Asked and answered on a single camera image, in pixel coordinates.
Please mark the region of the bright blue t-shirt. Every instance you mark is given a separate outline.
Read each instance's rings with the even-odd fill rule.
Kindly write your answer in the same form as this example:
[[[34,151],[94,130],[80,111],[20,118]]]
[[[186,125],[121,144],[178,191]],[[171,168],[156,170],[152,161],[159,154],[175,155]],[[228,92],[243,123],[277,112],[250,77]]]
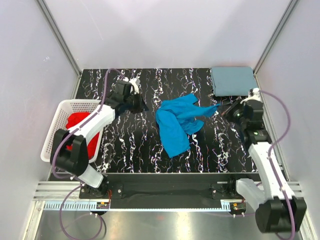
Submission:
[[[155,113],[159,136],[164,150],[170,158],[190,149],[189,135],[195,134],[204,126],[197,117],[212,117],[219,105],[196,106],[194,94],[188,94],[162,102]]]

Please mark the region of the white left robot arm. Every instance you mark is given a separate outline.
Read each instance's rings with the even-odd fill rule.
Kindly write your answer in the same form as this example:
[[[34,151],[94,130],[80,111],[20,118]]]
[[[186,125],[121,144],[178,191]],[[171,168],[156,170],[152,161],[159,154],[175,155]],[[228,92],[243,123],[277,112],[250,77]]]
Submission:
[[[139,114],[148,110],[140,93],[140,80],[118,81],[114,89],[104,93],[96,109],[75,126],[58,129],[53,137],[50,163],[90,186],[97,198],[108,193],[106,177],[89,164],[88,144],[107,125],[126,111]]]

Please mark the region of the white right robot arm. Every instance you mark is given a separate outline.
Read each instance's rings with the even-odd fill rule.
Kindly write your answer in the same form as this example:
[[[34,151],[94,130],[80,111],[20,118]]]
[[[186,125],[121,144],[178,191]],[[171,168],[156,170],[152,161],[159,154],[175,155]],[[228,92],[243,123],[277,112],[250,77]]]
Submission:
[[[240,178],[227,185],[232,198],[242,196],[255,211],[255,221],[262,233],[299,231],[307,210],[302,197],[297,197],[286,181],[274,157],[274,146],[265,129],[263,103],[256,99],[237,99],[222,117],[238,126],[238,134],[257,168],[262,189],[249,178]]]

